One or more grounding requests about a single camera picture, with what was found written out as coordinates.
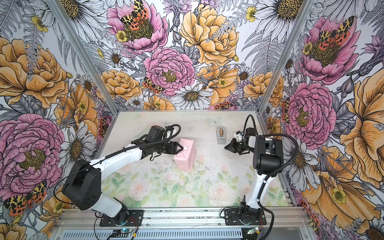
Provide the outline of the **purple wrapping paper sheet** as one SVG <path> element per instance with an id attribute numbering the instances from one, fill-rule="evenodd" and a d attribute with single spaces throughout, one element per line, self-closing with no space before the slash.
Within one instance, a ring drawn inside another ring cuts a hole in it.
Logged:
<path id="1" fill-rule="evenodd" d="M 173 157 L 176 166 L 182 171 L 192 170 L 197 154 L 195 141 L 181 138 L 179 144 L 183 147 L 178 154 Z"/>

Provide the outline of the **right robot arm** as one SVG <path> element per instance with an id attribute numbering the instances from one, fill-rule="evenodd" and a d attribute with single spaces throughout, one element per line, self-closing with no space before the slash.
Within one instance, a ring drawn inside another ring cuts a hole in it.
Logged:
<path id="1" fill-rule="evenodd" d="M 268 186 L 281 172 L 280 167 L 284 163 L 282 140 L 274 139 L 273 135 L 257 136 L 254 128 L 247 128 L 244 132 L 234 133 L 234 138 L 225 146 L 225 150 L 239 155 L 253 154 L 254 180 L 241 202 L 240 214 L 259 214 Z"/>

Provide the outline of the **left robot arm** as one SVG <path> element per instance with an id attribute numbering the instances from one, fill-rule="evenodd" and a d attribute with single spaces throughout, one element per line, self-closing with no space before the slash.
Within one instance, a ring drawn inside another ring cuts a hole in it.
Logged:
<path id="1" fill-rule="evenodd" d="M 80 210 L 100 212 L 116 219 L 119 225 L 128 219 L 128 208 L 102 192 L 102 182 L 111 174 L 146 157 L 153 160 L 162 154 L 176 155 L 184 148 L 173 139 L 181 132 L 178 124 L 152 126 L 149 133 L 128 146 L 105 157 L 77 161 L 64 178 L 63 194 Z"/>

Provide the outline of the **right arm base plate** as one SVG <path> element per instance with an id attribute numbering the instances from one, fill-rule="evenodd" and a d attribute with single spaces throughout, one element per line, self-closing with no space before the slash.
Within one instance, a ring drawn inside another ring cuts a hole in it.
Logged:
<path id="1" fill-rule="evenodd" d="M 267 220 L 262 209 L 251 209 L 250 213 L 241 212 L 240 209 L 224 209 L 220 215 L 227 226 L 261 226 L 266 225 Z"/>

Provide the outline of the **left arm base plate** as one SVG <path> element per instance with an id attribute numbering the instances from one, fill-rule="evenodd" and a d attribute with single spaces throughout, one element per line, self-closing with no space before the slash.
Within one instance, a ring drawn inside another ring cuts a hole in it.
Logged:
<path id="1" fill-rule="evenodd" d="M 100 227 L 140 227 L 144 218 L 144 210 L 126 210 L 116 217 L 102 215 Z"/>

